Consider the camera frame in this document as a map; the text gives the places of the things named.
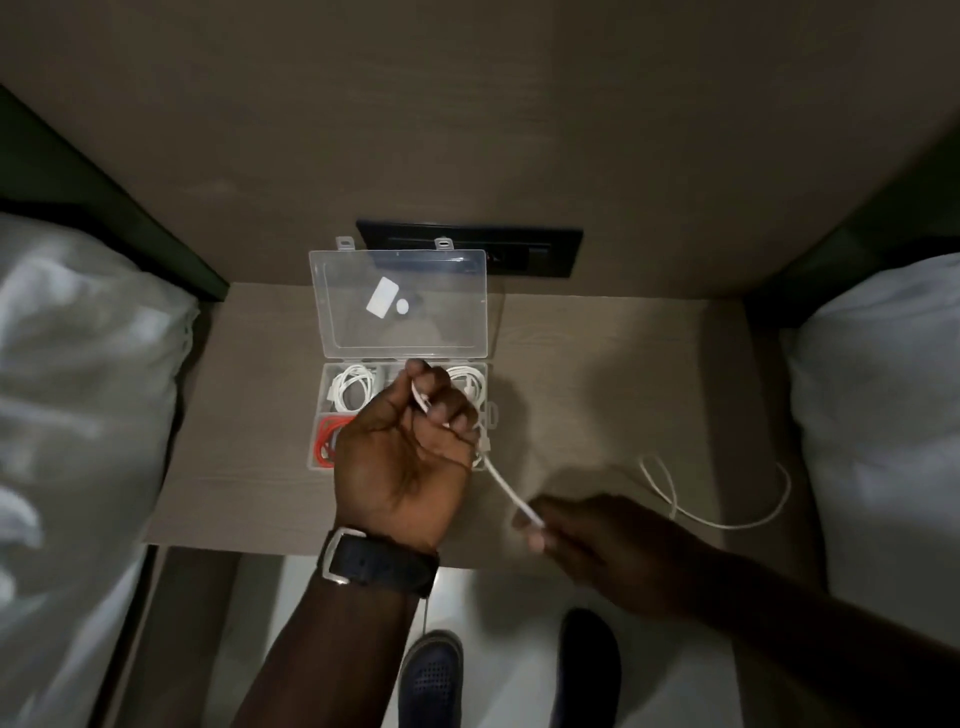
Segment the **black wall socket panel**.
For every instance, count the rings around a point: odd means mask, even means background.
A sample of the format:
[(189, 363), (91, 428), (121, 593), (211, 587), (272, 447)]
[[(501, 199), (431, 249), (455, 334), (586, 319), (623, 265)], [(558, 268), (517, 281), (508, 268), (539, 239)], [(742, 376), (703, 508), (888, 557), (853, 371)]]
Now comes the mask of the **black wall socket panel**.
[(492, 276), (569, 279), (584, 239), (580, 227), (437, 224), (357, 220), (368, 250), (481, 250)]

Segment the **person's right forearm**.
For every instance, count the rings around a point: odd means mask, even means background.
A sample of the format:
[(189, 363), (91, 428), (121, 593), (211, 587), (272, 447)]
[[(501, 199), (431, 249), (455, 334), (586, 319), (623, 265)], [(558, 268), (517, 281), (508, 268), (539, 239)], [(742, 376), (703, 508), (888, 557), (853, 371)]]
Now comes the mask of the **person's right forearm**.
[(960, 651), (744, 557), (703, 546), (692, 615), (863, 722), (960, 728)]

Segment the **person's right hand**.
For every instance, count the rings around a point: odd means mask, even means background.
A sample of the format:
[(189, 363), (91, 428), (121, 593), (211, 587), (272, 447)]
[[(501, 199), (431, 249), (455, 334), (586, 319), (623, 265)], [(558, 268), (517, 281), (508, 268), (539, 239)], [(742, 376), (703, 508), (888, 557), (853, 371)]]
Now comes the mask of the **person's right hand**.
[(710, 571), (720, 551), (628, 497), (597, 496), (597, 557), (552, 557), (532, 550), (525, 539), (529, 550), (626, 612), (708, 624)]

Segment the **clear plastic organizer box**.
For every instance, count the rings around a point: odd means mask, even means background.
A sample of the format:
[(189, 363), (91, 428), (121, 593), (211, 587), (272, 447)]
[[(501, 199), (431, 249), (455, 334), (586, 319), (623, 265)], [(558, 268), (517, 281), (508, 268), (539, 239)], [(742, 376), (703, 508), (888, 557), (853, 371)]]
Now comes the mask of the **clear plastic organizer box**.
[(342, 428), (412, 358), (450, 370), (478, 411), (481, 449), (498, 425), (491, 397), (487, 258), (480, 249), (367, 250), (339, 237), (308, 256), (323, 365), (306, 456), (331, 473)]

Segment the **dark bed headboard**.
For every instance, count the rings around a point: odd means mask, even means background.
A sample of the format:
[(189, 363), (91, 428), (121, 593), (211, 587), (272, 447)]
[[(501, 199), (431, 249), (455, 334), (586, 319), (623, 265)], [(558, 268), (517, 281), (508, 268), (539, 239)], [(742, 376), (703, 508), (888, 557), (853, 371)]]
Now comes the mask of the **dark bed headboard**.
[(886, 270), (960, 252), (960, 124), (827, 236), (745, 297), (748, 318), (794, 329)]
[(206, 261), (1, 83), (0, 212), (95, 237), (200, 300), (222, 302), (229, 292)]

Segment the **person's left forearm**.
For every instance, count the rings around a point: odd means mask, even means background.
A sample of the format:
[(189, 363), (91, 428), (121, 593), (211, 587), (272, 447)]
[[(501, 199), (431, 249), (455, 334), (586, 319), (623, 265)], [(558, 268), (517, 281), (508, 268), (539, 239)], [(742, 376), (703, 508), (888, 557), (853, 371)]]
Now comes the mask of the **person's left forearm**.
[(419, 603), (317, 565), (231, 728), (381, 728)]

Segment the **dark blue clog shoe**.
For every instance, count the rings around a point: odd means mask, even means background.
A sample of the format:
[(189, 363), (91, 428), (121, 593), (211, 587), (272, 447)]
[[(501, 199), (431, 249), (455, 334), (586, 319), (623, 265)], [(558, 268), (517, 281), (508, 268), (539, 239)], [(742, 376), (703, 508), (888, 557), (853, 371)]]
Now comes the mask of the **dark blue clog shoe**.
[(549, 728), (616, 728), (622, 682), (618, 640), (587, 608), (562, 619), (557, 687)]
[(410, 647), (397, 679), (398, 728), (461, 728), (464, 654), (449, 630)]

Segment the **black wristwatch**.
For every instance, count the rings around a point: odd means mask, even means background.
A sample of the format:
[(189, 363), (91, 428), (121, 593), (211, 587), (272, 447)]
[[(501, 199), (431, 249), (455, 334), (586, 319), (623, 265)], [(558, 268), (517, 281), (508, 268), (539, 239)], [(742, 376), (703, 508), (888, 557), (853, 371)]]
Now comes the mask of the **black wristwatch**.
[(385, 536), (340, 526), (331, 530), (318, 555), (323, 579), (340, 586), (360, 585), (430, 598), (440, 559)]

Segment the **white pillow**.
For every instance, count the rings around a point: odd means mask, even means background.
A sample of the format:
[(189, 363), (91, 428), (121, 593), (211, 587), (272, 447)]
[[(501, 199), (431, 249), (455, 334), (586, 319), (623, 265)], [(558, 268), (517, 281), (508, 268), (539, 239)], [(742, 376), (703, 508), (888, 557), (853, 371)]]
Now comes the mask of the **white pillow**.
[(0, 212), (0, 728), (87, 728), (146, 555), (198, 299)]
[(830, 593), (960, 650), (960, 252), (869, 277), (785, 352)]

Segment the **person's left hand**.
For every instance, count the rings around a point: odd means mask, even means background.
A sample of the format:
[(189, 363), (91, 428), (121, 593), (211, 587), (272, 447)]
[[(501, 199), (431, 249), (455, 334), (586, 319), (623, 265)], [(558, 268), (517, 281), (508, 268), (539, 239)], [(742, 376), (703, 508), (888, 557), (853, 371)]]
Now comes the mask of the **person's left hand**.
[(430, 366), (431, 396), (399, 426), (360, 429), (362, 408), (338, 435), (335, 524), (436, 553), (470, 483), (479, 430), (475, 407), (447, 370)]

